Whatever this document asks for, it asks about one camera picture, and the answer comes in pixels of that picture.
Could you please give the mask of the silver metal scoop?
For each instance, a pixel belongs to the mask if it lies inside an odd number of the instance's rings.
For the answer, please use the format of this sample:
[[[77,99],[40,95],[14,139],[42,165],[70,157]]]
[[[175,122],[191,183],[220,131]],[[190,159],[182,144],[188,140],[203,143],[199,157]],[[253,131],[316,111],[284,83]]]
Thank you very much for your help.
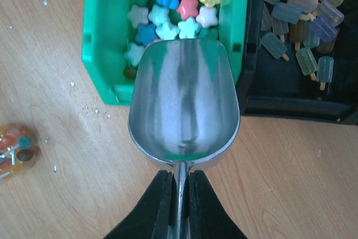
[[[222,43],[166,40],[145,49],[128,129],[145,155],[172,170],[169,238],[191,238],[189,175],[218,162],[239,125],[238,99]]]

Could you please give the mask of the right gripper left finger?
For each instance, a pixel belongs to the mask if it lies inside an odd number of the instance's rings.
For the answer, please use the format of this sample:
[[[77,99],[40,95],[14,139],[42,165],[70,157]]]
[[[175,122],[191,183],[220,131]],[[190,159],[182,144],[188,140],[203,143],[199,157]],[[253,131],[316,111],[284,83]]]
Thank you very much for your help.
[[[133,210],[105,238],[167,238],[172,173],[160,170]]]

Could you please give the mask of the green plastic candy bin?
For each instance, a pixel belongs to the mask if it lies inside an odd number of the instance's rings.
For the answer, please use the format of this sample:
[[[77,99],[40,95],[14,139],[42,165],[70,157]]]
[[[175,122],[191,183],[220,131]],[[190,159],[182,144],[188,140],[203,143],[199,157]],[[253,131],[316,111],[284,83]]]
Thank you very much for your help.
[[[233,79],[242,69],[248,0],[221,0],[218,39],[225,46]],[[82,61],[106,105],[129,106],[134,77],[123,74],[124,56],[137,30],[128,19],[132,5],[151,9],[155,0],[84,0]]]

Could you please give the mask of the black bin with popsicle candies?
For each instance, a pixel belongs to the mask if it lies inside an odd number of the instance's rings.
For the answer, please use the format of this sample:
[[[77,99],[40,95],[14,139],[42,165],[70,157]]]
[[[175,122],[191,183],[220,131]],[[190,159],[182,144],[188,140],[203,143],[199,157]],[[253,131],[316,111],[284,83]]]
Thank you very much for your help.
[[[242,115],[357,124],[357,26],[340,25],[331,52],[284,44],[275,58],[262,40],[264,0],[248,0],[242,69],[236,84]]]

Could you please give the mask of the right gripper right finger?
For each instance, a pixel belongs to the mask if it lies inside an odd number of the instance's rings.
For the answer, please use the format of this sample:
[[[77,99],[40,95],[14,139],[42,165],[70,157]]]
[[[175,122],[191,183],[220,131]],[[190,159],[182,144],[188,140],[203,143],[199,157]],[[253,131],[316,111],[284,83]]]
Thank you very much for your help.
[[[189,175],[189,224],[191,238],[246,238],[201,170]]]

